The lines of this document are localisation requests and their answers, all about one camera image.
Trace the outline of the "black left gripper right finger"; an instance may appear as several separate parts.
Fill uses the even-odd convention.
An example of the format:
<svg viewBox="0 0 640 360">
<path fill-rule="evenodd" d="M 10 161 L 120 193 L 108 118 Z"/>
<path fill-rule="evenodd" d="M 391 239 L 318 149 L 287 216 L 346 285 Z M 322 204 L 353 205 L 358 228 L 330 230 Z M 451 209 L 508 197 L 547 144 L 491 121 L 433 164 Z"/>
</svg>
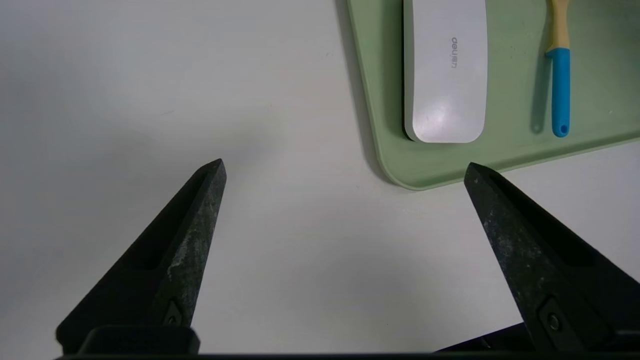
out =
<svg viewBox="0 0 640 360">
<path fill-rule="evenodd" d="M 464 186 L 537 350 L 639 350 L 638 281 L 491 168 Z"/>
</svg>

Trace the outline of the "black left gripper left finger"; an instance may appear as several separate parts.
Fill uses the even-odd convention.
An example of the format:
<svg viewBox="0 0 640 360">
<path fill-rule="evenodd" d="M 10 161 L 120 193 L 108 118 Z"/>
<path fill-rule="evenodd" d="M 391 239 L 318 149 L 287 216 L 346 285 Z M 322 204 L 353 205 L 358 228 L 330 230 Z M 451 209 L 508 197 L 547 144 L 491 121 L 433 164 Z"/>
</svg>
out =
<svg viewBox="0 0 640 360">
<path fill-rule="evenodd" d="M 199 167 L 55 330 L 64 354 L 197 354 L 195 308 L 227 173 Z"/>
</svg>

